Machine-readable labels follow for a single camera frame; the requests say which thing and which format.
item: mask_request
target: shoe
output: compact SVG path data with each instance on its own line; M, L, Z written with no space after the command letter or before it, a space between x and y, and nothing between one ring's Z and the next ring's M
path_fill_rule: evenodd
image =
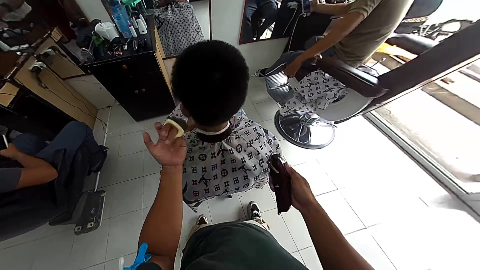
M197 218L197 225L208 224L208 219L204 214L201 214Z
M247 214L248 214L249 220L253 220L254 218L260 218L260 219L262 218L262 215L260 213L260 208L258 207L258 204L254 201L251 201L248 204Z

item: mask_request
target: footrest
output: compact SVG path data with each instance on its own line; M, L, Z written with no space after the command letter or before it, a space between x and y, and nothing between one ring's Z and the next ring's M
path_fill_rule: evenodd
M82 213L77 219L73 232L76 235L89 233L100 227L102 222L103 205L105 203L105 191L86 192Z

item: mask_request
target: tiled floor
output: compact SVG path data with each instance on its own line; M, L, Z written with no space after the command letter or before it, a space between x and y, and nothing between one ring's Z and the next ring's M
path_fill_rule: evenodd
M249 118L281 138L272 120L277 108L262 81L252 77L244 109ZM102 118L106 115L99 112ZM153 123L162 120L137 123L122 107L114 107L108 127L113 133L107 139L110 150L99 182L107 192L100 228L75 236L72 226L45 225L0 242L1 268L114 270L121 256L126 265L132 263L160 170L145 151L141 131L154 135ZM95 134L103 141L98 128ZM330 218L375 269L478 269L479 224L364 118L339 124L335 140L324 149L306 150L285 140L281 145ZM212 222L242 220L251 200L259 203L272 235L286 250L310 270L321 269L300 213L292 208L277 215L275 195L268 187L233 198L216 197L196 214L184 205L176 269L198 214Z

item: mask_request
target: armrest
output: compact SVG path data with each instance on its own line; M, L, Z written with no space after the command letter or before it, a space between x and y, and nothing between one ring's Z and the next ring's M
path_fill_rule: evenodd
M386 90L378 85L378 79L370 74L353 68L341 60L332 57L318 59L310 68L301 68L297 75L302 76L305 72L321 70L343 83L366 98L377 98L383 95Z

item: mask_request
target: hair clipper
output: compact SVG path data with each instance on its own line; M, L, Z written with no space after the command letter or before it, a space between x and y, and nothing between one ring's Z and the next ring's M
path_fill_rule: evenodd
M272 153L267 161L270 167L270 180L275 188L278 214L287 212L292 205L292 183L290 174L285 169L285 160L278 153Z

